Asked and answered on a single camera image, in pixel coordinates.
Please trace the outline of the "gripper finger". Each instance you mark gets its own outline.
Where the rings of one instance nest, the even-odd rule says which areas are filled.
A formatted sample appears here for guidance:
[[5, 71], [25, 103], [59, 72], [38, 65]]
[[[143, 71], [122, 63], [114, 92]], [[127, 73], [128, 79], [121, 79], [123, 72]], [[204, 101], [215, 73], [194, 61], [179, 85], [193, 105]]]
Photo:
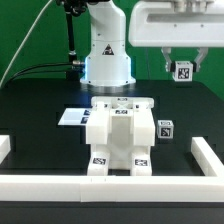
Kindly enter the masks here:
[[162, 52], [162, 54], [164, 56], [164, 59], [166, 61], [165, 70], [167, 72], [172, 72], [173, 71], [173, 61], [170, 58], [171, 48], [170, 47], [162, 47], [161, 52]]
[[193, 61], [193, 71], [199, 72], [200, 71], [200, 65], [203, 62], [203, 60], [206, 58], [208, 54], [208, 48], [207, 47], [201, 47], [198, 49], [198, 55]]

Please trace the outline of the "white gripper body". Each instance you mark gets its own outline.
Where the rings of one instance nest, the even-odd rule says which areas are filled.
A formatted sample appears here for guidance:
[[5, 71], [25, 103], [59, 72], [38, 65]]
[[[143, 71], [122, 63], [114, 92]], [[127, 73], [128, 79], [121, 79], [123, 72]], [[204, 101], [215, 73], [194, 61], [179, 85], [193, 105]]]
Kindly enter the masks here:
[[140, 0], [131, 13], [135, 47], [224, 47], [224, 0]]

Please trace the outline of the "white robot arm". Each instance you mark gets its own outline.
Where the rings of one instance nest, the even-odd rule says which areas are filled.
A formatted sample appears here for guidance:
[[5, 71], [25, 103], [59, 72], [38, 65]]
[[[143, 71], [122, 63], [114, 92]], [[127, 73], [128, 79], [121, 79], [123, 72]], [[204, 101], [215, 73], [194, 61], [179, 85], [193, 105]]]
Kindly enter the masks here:
[[91, 52], [81, 82], [99, 89], [133, 85], [125, 44], [159, 47], [176, 82], [189, 82], [211, 47], [224, 47], [224, 0], [139, 0], [131, 17], [112, 0], [90, 3]]

